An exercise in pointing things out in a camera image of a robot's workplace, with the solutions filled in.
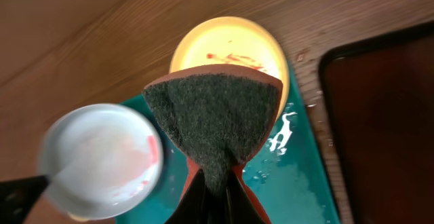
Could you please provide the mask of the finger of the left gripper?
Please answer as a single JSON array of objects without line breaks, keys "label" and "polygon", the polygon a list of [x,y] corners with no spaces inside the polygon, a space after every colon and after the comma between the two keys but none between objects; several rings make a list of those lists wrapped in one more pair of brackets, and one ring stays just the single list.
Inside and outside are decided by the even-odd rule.
[{"label": "finger of the left gripper", "polygon": [[44,175],[1,182],[1,224],[23,224],[49,184]]}]

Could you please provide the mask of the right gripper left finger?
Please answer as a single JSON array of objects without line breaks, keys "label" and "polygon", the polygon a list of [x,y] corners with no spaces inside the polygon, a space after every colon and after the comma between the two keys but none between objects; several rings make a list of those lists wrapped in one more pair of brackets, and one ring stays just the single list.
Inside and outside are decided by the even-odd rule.
[{"label": "right gripper left finger", "polygon": [[203,170],[199,170],[165,224],[206,224],[207,187]]}]

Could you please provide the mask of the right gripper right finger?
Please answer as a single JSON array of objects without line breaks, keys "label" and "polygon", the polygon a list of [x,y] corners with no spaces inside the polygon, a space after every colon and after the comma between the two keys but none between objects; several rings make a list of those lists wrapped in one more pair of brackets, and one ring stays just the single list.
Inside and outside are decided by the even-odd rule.
[{"label": "right gripper right finger", "polygon": [[228,224],[265,224],[233,171],[226,182],[225,221]]}]

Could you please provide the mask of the light blue plate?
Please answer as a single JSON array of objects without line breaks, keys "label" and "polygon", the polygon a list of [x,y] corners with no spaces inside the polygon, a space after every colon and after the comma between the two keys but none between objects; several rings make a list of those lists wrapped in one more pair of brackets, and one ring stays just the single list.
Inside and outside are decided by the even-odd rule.
[{"label": "light blue plate", "polygon": [[45,197],[60,212],[85,220],[116,217],[141,203],[163,170],[163,145],[154,125],[123,105],[88,105],[45,133],[38,172]]}]

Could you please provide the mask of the red green scrub sponge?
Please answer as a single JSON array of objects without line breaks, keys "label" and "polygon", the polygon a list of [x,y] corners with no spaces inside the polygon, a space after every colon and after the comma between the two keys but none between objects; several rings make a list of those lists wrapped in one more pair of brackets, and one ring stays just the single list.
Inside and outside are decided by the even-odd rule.
[{"label": "red green scrub sponge", "polygon": [[243,182],[242,171],[271,132],[282,88],[279,79],[257,70],[210,64],[170,73],[143,89],[159,127],[186,156],[189,173],[181,198],[195,174],[203,170],[207,223],[226,223],[230,171],[264,222],[269,222],[261,203]]}]

